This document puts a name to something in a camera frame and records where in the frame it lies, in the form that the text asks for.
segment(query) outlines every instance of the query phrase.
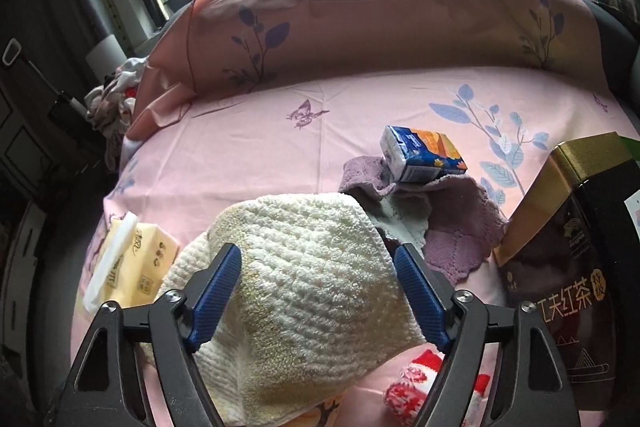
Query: purple cloth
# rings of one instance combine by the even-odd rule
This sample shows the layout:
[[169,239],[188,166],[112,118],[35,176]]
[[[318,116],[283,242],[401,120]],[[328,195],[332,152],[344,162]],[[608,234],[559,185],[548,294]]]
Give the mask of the purple cloth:
[[486,191],[469,176],[444,176],[426,185],[392,183],[384,158],[358,156],[344,165],[340,192],[358,203],[391,192],[428,193],[432,210],[422,254],[452,285],[465,280],[497,247],[507,222]]

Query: red and white sock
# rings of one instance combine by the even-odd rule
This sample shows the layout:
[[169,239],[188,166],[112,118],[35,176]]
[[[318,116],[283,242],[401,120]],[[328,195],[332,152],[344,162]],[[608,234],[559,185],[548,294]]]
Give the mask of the red and white sock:
[[[402,370],[400,380],[391,384],[386,390],[385,403],[402,425],[411,427],[415,421],[442,366],[443,358],[442,353],[434,353],[431,349],[427,349],[420,357],[412,360],[412,363]],[[471,427],[474,424],[489,380],[489,375],[478,374],[463,427]]]

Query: cream textured towel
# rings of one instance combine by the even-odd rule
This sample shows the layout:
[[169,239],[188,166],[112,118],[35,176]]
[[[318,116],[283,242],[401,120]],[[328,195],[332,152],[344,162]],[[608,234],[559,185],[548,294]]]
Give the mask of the cream textured towel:
[[424,342],[380,236],[345,194],[234,204],[178,254],[159,294],[183,288],[223,243],[242,275],[196,353],[227,426],[277,426]]

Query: blue gripper pad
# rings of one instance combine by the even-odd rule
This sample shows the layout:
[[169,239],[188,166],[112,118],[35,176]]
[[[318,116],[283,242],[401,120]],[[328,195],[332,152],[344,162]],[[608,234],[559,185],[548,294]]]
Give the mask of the blue gripper pad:
[[452,341],[445,329],[444,309],[405,247],[396,250],[394,265],[424,338],[441,352],[448,353]]
[[191,312],[191,333],[186,340],[186,346],[192,353],[213,337],[226,303],[240,277],[241,269],[242,254],[240,249],[233,245]]

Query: screw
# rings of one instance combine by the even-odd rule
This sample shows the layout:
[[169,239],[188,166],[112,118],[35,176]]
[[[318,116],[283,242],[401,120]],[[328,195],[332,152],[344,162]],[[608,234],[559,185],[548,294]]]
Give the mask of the screw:
[[176,302],[182,298],[182,294],[178,290],[169,290],[164,294],[164,298],[169,302]]
[[529,301],[524,301],[521,305],[520,308],[522,309],[522,311],[526,312],[526,313],[533,313],[534,311],[536,311],[536,305],[533,304],[533,302],[529,302]]
[[467,290],[458,290],[456,292],[456,299],[460,302],[471,302],[474,299],[474,295]]
[[113,313],[116,311],[116,303],[114,301],[107,301],[101,306],[101,308],[109,313]]

